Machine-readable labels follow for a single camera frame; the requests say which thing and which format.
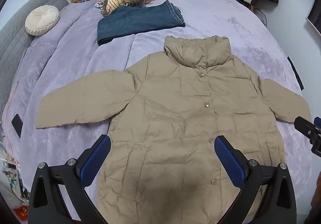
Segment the beige puffer jacket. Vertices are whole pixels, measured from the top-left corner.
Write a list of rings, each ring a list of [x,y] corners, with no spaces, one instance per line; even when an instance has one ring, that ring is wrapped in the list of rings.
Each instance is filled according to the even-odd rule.
[[[92,73],[46,95],[35,126],[110,119],[112,149],[97,208],[108,223],[217,223],[237,196],[213,149],[223,135],[249,159],[276,166],[277,121],[311,119],[300,95],[232,55],[227,37],[168,36],[125,71]]]

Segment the black phone on bed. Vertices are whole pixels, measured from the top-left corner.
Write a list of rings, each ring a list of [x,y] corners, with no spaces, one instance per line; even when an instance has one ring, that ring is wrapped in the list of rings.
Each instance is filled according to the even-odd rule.
[[[13,117],[11,124],[12,124],[16,134],[18,135],[18,137],[21,138],[23,122],[18,114],[16,114]]]

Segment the lavender plush bed blanket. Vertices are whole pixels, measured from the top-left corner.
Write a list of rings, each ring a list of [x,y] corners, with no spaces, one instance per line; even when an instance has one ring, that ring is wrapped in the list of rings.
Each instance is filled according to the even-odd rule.
[[[155,0],[160,5],[166,0]],[[232,55],[270,79],[301,96],[299,84],[284,52],[262,22],[235,0],[168,0],[180,9],[185,27],[149,31],[97,44],[97,25],[102,15],[93,1],[70,4],[58,23],[35,37],[27,48],[12,84],[2,116],[6,145],[19,164],[22,183],[31,189],[41,162],[59,165],[79,156],[101,134],[108,134],[110,119],[37,128],[41,100],[49,93],[92,73],[125,71],[144,57],[164,50],[168,36],[189,40],[227,37]],[[21,138],[11,121],[23,122]],[[296,195],[305,190],[311,176],[309,143],[293,123],[277,121],[284,155]]]

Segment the grey quilted headboard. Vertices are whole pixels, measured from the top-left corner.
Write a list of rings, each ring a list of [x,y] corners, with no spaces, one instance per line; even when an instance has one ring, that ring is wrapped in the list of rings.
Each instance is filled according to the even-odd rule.
[[[67,0],[29,0],[1,28],[1,111],[8,101],[19,64],[34,38],[24,28],[25,19],[39,6],[53,5],[62,10],[68,4]]]

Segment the folded blue jeans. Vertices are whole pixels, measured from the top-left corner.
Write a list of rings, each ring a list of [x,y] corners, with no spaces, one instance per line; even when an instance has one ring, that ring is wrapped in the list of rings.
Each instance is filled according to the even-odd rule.
[[[132,34],[185,26],[180,9],[168,0],[150,7],[119,6],[98,22],[97,44],[101,46]]]

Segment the round cream cushion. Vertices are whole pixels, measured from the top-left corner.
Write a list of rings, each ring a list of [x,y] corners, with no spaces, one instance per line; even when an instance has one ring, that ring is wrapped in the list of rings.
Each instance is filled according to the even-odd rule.
[[[59,21],[60,12],[57,7],[43,5],[35,8],[25,19],[24,27],[31,36],[42,36],[50,31]]]

